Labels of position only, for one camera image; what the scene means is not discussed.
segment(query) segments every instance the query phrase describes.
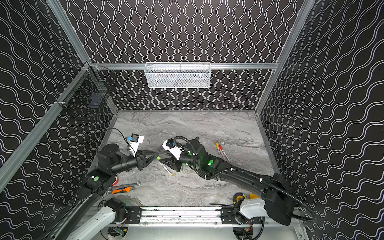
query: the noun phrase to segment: red marker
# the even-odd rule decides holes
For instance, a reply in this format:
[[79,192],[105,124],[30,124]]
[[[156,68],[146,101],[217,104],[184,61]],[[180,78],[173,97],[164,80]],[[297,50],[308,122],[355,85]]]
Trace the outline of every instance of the red marker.
[[227,156],[227,154],[224,152],[224,149],[221,145],[218,146],[220,148],[220,150],[223,152],[224,156],[227,158],[228,162],[231,162]]

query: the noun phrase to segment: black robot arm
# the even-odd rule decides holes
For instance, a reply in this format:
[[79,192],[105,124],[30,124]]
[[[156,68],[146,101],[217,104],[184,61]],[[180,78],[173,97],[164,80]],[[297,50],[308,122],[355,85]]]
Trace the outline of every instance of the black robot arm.
[[[141,171],[158,156],[158,152],[141,150],[137,151],[136,157],[127,156],[119,151],[117,144],[105,145],[97,153],[99,165],[85,176],[76,191],[75,197],[38,239],[67,239],[86,211],[102,198],[108,188],[115,182],[116,174],[130,171],[135,167]],[[106,204],[110,204],[109,207],[120,211],[121,207],[118,204],[123,203],[115,203],[115,201],[111,200]],[[121,222],[124,218],[123,214],[116,214],[115,221]]]
[[[184,140],[186,144],[180,144],[178,139]],[[161,159],[160,162],[177,171],[180,171],[182,165],[189,165],[201,178],[230,182],[256,194],[265,200],[264,208],[268,216],[280,224],[289,225],[292,217],[304,221],[316,221],[315,212],[293,195],[292,188],[280,174],[260,175],[231,165],[219,157],[208,154],[198,137],[188,140],[177,136],[169,139],[166,147],[179,148],[181,155],[179,159],[172,156]],[[293,209],[296,203],[308,209],[313,217],[294,215]]]

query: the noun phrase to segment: yellow marker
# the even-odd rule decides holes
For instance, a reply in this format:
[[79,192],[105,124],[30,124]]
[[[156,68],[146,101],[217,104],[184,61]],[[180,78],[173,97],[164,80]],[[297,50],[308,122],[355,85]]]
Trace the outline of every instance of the yellow marker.
[[216,147],[217,147],[217,152],[218,152],[218,157],[219,158],[222,158],[221,154],[220,154],[220,148],[218,146],[218,143],[216,143]]

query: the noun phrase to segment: black mounting plate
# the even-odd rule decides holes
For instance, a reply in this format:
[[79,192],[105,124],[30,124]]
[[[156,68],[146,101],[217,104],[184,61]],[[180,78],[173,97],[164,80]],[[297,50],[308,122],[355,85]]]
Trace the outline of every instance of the black mounting plate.
[[129,216],[126,224],[139,224],[143,210],[140,207],[126,207],[126,210]]
[[[238,222],[235,219],[235,214],[233,213],[234,208],[233,207],[223,207],[221,208],[221,223],[222,224],[238,224]],[[253,224],[261,224],[262,218],[261,217],[254,217],[252,218]]]

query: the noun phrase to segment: black wire mesh basket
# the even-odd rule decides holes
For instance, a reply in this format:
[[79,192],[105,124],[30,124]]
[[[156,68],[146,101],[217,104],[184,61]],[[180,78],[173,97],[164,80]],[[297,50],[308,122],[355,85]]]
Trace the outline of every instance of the black wire mesh basket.
[[98,120],[106,107],[117,73],[100,66],[91,66],[79,83],[59,103],[76,121]]

